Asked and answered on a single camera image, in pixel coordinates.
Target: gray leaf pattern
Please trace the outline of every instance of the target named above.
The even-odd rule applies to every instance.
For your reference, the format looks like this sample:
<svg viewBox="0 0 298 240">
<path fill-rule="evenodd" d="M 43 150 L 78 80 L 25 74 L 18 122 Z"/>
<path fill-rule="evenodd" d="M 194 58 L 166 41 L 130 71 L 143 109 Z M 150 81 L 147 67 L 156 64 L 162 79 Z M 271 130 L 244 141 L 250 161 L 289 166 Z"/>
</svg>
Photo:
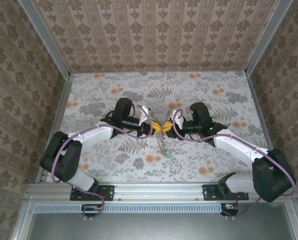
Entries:
<svg viewBox="0 0 298 240">
<path fill-rule="evenodd" d="M 265 145 L 243 71 L 77 73 L 61 130 L 72 133 L 93 126 L 114 109 L 119 98 L 151 108 L 161 125 L 170 109 L 183 109 L 190 120 L 190 105 L 204 102 L 215 122 L 229 125 L 253 144 Z M 139 115 L 136 107 L 135 117 Z M 166 138 L 164 145 L 167 154 L 161 153 L 161 141 L 155 135 L 139 140 L 120 134 L 84 149 L 79 168 L 103 182 L 218 181 L 229 172 L 250 171 L 243 162 L 204 142 Z M 38 161 L 35 154 L 30 157 Z"/>
</svg>

